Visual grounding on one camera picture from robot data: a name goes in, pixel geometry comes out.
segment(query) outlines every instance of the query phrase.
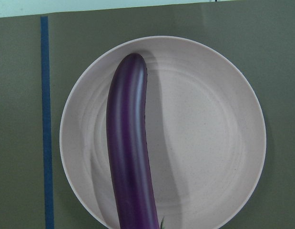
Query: purple eggplant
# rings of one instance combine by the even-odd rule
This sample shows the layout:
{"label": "purple eggplant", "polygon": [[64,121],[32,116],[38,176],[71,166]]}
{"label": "purple eggplant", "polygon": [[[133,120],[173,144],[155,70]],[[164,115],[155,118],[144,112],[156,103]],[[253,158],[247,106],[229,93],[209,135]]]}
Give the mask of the purple eggplant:
{"label": "purple eggplant", "polygon": [[145,133],[147,69],[137,53],[126,56],[111,82],[107,146],[121,229],[159,229]]}

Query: eggplant stem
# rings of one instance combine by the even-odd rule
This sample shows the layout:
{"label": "eggplant stem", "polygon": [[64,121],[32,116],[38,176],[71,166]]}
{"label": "eggplant stem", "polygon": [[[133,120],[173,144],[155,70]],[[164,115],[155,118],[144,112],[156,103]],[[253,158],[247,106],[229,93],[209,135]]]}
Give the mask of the eggplant stem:
{"label": "eggplant stem", "polygon": [[164,216],[163,216],[163,218],[161,220],[160,229],[165,229],[165,227],[164,227]]}

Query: green table surface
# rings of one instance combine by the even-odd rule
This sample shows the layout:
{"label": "green table surface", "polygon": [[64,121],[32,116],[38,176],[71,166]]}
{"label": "green table surface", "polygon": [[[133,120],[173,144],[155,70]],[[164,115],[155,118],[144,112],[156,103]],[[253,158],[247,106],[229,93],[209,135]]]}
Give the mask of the green table surface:
{"label": "green table surface", "polygon": [[[105,228],[75,197],[62,168],[60,120],[75,82],[118,44],[172,35],[227,57],[253,87],[264,113],[267,152],[260,181],[222,228],[295,229],[295,0],[48,16],[55,228]],[[40,38],[40,15],[0,19],[0,229],[45,228]]]}

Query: white plate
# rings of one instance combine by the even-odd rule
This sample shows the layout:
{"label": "white plate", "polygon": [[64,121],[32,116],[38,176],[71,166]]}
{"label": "white plate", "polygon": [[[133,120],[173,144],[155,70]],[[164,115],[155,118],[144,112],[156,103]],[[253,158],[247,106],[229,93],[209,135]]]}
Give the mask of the white plate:
{"label": "white plate", "polygon": [[250,84],[226,58],[191,40],[154,36],[106,52],[66,102],[60,148],[68,181],[103,225],[118,229],[105,113],[113,73],[140,53],[148,69],[146,133],[159,220],[168,229],[216,229],[247,202],[261,175],[266,133]]}

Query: plate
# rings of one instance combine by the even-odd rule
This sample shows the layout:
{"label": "plate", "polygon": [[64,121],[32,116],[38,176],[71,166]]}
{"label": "plate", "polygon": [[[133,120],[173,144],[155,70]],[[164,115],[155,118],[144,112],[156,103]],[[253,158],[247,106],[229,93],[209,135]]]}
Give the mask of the plate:
{"label": "plate", "polygon": [[146,134],[159,221],[169,229],[217,229],[244,206],[266,149],[260,104],[225,57],[184,38],[121,44],[94,61],[73,87],[60,128],[61,159],[83,206],[119,229],[107,155],[105,113],[119,62],[147,64]]}

